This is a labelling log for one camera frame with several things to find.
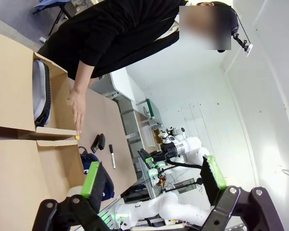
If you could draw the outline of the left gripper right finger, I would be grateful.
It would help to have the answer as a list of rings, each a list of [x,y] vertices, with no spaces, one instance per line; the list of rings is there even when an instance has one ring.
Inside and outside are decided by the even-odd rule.
[[[283,231],[273,201],[263,187],[247,192],[228,186],[214,156],[203,157],[200,175],[210,205],[213,207],[202,231],[224,231],[231,217],[240,217],[249,231]]]

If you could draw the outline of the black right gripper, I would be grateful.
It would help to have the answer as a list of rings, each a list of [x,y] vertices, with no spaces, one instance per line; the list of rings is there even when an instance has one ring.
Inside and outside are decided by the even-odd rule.
[[[161,150],[164,153],[166,158],[173,158],[181,155],[181,142],[177,143],[164,143],[161,145]],[[138,151],[139,156],[145,163],[148,169],[158,169],[159,164],[158,162],[151,162],[151,155],[144,149]]]

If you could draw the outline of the person's right hand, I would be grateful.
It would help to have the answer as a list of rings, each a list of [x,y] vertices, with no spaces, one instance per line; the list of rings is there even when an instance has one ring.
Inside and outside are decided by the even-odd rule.
[[[86,112],[86,90],[73,86],[68,97],[68,105],[72,108],[77,134],[82,132]]]

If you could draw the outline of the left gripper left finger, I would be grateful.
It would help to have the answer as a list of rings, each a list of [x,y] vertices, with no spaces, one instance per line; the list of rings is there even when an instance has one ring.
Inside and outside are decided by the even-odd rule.
[[[33,224],[34,231],[69,231],[81,225],[85,231],[109,231],[98,216],[106,185],[113,186],[102,163],[92,162],[80,194],[62,202],[45,199],[41,202]]]

